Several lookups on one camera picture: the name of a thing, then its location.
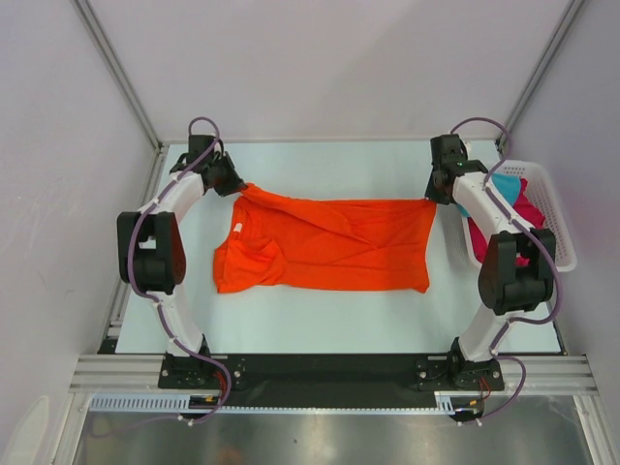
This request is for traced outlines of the orange t-shirt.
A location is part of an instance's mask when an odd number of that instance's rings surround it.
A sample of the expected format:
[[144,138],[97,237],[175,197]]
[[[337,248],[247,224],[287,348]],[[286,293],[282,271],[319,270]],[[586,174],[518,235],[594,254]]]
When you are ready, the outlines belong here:
[[425,293],[436,209],[428,200],[296,199],[251,184],[234,202],[230,232],[214,252],[216,290]]

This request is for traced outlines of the teal t-shirt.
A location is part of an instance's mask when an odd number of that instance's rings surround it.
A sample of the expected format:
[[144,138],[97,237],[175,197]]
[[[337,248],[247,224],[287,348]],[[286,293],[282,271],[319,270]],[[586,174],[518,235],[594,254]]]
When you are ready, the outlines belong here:
[[[470,217],[469,206],[473,206],[476,211],[480,211],[481,206],[493,204],[479,184],[479,181],[483,182],[483,179],[483,174],[474,177],[466,176],[464,181],[458,183],[456,204],[461,214],[466,218]],[[505,203],[515,206],[521,193],[521,180],[519,177],[501,173],[493,174],[491,176],[491,183],[495,187],[497,194],[504,198]]]

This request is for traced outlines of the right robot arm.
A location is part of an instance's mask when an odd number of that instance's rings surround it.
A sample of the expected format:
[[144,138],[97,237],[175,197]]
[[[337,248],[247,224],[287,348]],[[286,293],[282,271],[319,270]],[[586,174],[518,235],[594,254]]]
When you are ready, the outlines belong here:
[[454,339],[447,357],[447,378],[469,389],[499,369],[497,347],[514,324],[542,326],[554,316],[526,315],[550,301],[559,281],[556,237],[537,229],[506,201],[479,160],[470,160],[457,134],[430,140],[432,171],[426,197],[439,204],[460,205],[487,241],[480,268],[480,309]]

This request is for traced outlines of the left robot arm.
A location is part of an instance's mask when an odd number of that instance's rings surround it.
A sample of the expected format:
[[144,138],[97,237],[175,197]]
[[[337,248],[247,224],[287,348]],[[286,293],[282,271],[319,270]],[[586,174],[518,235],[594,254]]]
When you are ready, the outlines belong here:
[[168,339],[167,355],[184,358],[179,373],[196,388],[212,380],[218,363],[210,357],[185,293],[187,256],[180,224],[207,192],[225,197],[245,188],[218,136],[190,135],[188,150],[171,168],[161,192],[116,219],[121,279],[154,308]]

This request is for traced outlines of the white plastic basket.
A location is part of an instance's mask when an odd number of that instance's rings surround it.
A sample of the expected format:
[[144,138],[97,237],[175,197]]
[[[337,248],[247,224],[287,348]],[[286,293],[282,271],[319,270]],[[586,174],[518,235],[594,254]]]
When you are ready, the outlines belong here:
[[[577,264],[575,250],[560,208],[560,204],[556,199],[555,190],[544,167],[531,162],[508,160],[492,174],[471,172],[457,177],[452,191],[454,204],[456,204],[458,183],[464,181],[466,176],[474,177],[483,174],[483,182],[479,181],[479,184],[483,191],[488,195],[488,199],[492,201],[493,204],[481,206],[480,211],[476,211],[473,206],[469,206],[469,210],[471,218],[480,228],[484,238],[488,241],[491,235],[501,231],[517,233],[518,230],[514,227],[514,224],[511,223],[512,219],[517,219],[519,224],[524,227],[535,228],[531,223],[523,219],[512,206],[505,203],[505,200],[501,195],[497,194],[495,187],[491,183],[491,176],[493,174],[500,173],[517,176],[528,181],[525,196],[530,203],[538,208],[545,216],[545,222],[542,230],[550,230],[555,236],[556,246],[553,255],[555,257],[555,265],[557,270],[561,273],[573,270]],[[473,254],[467,219],[462,214],[461,220],[465,234],[465,247],[469,259],[475,268],[481,268],[481,264],[476,261]]]

